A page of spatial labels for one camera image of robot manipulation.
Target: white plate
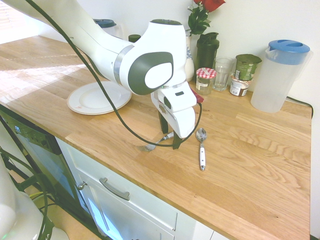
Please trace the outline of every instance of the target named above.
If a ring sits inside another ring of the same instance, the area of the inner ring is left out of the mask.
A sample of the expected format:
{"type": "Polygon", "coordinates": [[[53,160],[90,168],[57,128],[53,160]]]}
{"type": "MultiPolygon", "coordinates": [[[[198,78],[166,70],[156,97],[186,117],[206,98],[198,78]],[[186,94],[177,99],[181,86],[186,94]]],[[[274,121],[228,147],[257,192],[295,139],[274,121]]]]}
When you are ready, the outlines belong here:
{"type": "MultiPolygon", "coordinates": [[[[101,83],[116,109],[129,102],[131,92],[112,81],[102,81],[101,83]]],[[[97,82],[74,90],[68,97],[67,104],[72,111],[85,115],[99,115],[114,111],[97,82]]]]}

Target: green leaves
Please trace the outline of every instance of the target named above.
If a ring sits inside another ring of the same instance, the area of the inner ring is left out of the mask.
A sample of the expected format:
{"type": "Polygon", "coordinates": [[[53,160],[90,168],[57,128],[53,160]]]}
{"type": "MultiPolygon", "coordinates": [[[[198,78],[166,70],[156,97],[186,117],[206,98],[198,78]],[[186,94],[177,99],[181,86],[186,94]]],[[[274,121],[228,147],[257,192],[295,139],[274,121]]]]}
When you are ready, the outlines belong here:
{"type": "Polygon", "coordinates": [[[210,24],[207,21],[208,11],[202,6],[198,5],[197,7],[190,9],[191,14],[188,18],[188,25],[190,27],[190,36],[202,34],[207,27],[210,27],[210,24]]]}

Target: vase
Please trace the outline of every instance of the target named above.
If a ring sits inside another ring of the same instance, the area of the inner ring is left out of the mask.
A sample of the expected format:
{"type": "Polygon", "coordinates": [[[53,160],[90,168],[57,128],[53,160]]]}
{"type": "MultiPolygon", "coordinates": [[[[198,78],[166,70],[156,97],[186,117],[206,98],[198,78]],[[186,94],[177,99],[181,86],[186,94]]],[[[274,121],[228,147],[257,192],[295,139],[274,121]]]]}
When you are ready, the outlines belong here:
{"type": "Polygon", "coordinates": [[[190,82],[195,74],[195,64],[192,59],[190,44],[191,44],[191,36],[186,37],[186,62],[185,62],[185,73],[186,73],[186,80],[190,82]]]}

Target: drinking glass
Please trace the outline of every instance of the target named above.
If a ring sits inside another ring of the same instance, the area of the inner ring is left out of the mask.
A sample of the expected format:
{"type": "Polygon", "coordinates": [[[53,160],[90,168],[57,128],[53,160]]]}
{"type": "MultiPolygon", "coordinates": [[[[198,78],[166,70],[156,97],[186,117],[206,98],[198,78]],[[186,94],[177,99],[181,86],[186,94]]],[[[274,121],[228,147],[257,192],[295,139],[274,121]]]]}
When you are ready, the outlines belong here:
{"type": "Polygon", "coordinates": [[[224,91],[227,88],[228,77],[234,66],[235,60],[231,57],[220,56],[214,60],[214,69],[216,77],[213,83],[213,89],[216,91],[224,91]]]}

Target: dishwasher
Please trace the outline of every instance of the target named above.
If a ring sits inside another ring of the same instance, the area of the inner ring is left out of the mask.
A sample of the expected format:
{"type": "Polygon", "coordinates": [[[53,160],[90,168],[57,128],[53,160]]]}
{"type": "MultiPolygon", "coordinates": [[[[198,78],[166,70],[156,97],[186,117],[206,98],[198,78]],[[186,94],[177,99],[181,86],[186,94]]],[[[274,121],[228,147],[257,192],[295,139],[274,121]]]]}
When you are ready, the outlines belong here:
{"type": "Polygon", "coordinates": [[[22,144],[27,154],[31,156],[27,160],[32,168],[47,176],[53,186],[58,205],[79,221],[88,224],[92,221],[94,224],[56,138],[2,105],[0,105],[0,116],[3,119],[1,122],[7,124],[8,132],[11,129],[14,133],[12,136],[11,132],[12,138],[16,136],[19,144],[22,144]]]}

